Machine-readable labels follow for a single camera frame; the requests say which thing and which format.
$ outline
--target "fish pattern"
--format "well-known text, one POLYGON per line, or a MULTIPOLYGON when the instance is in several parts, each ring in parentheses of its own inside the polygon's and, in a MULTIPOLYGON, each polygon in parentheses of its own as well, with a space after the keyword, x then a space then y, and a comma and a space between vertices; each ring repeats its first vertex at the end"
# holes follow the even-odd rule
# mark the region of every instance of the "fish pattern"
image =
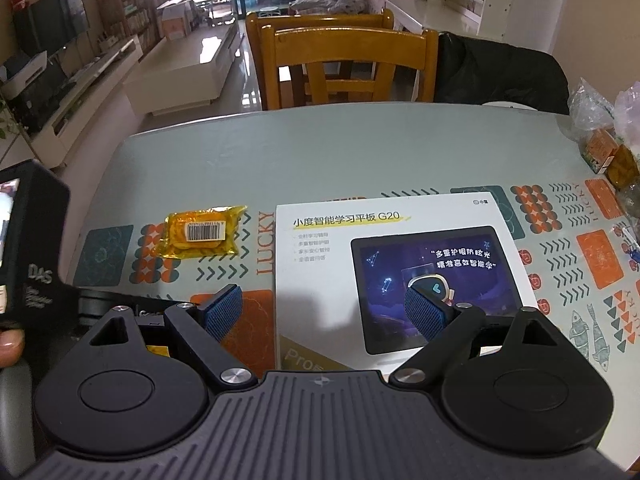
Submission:
POLYGON ((571 328, 569 329, 569 339, 574 340, 574 345, 585 359, 589 359, 589 325, 587 325, 580 314, 575 310, 571 317, 571 328))
POLYGON ((593 319, 593 359, 600 363, 600 366, 604 371, 607 371, 609 368, 609 353, 611 348, 604 341, 604 336, 602 335, 602 330, 598 326, 598 322, 596 321, 596 313, 593 310, 593 305, 588 304, 587 310, 589 311, 589 315, 591 319, 593 319))

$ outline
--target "green plant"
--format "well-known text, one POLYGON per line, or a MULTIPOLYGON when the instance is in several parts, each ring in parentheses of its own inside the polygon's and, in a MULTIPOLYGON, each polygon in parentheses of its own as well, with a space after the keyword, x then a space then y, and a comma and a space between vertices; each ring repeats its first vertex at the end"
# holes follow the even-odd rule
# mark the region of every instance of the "green plant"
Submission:
POLYGON ((0 96, 0 139, 6 139, 8 134, 20 135, 21 131, 22 125, 15 120, 6 101, 0 96))

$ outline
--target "black jacket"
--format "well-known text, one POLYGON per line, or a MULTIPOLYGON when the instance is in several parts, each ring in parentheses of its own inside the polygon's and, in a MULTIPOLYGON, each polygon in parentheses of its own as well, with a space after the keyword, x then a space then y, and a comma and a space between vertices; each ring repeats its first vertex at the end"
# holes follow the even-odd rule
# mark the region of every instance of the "black jacket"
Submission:
POLYGON ((440 35, 437 103, 511 101, 569 114, 569 90, 558 62, 545 52, 495 41, 440 35))

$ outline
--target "monitor screen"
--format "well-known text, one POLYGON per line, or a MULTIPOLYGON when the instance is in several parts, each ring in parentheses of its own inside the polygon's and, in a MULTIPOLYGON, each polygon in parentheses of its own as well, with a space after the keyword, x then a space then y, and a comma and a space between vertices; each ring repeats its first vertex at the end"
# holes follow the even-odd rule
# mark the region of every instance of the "monitor screen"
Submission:
POLYGON ((69 38, 78 37, 89 29, 89 21, 82 0, 62 0, 63 13, 69 38))
POLYGON ((29 56, 51 56, 88 29, 82 0, 38 0, 14 13, 20 49, 29 56))
POLYGON ((404 295, 428 280, 439 299, 512 316, 522 301, 492 227, 352 240, 365 346, 372 354, 424 346, 407 319, 404 295))

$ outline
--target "barcode sticker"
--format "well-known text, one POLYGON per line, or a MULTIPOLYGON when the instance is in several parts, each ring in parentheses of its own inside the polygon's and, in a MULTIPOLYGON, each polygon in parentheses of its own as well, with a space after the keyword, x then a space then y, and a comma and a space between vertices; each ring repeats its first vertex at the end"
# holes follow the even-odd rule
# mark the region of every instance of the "barcode sticker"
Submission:
POLYGON ((216 242, 225 239, 225 221, 191 222, 185 224, 184 235, 188 242, 216 242))

